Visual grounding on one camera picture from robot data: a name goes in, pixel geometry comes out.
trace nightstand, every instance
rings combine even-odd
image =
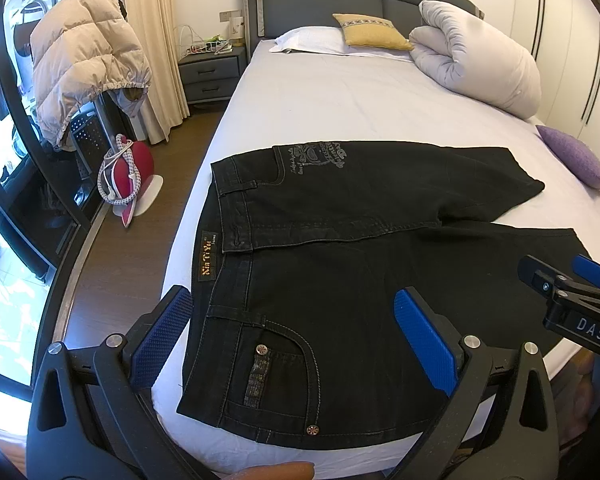
[[[230,99],[240,76],[247,67],[243,46],[234,46],[231,52],[189,54],[178,62],[180,78],[187,103],[207,103]]]

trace metal screw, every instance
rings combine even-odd
[[[464,338],[464,344],[469,348],[478,348],[478,346],[480,346],[480,340],[475,335],[468,335]]]
[[[531,341],[525,343],[525,350],[529,352],[531,355],[536,355],[538,353],[538,345],[536,343],[532,343]]]
[[[51,343],[49,345],[49,348],[46,349],[46,351],[49,352],[51,355],[59,354],[61,350],[62,350],[62,343],[58,342],[58,341],[56,341],[55,343]]]
[[[107,337],[105,343],[109,348],[118,348],[122,345],[122,336],[120,334],[112,334]]]

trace white wardrobe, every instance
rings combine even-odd
[[[538,64],[538,118],[600,158],[600,14],[591,0],[516,0],[511,37]]]

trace purple pillow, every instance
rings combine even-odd
[[[549,128],[536,126],[544,143],[554,152],[582,183],[593,189],[600,189],[600,160],[581,140]]]

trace beige curtain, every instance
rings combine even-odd
[[[136,132],[145,132],[149,142],[155,144],[169,140],[170,130],[189,116],[173,36],[173,0],[123,1],[126,18],[138,35],[154,75],[148,98],[132,124]]]

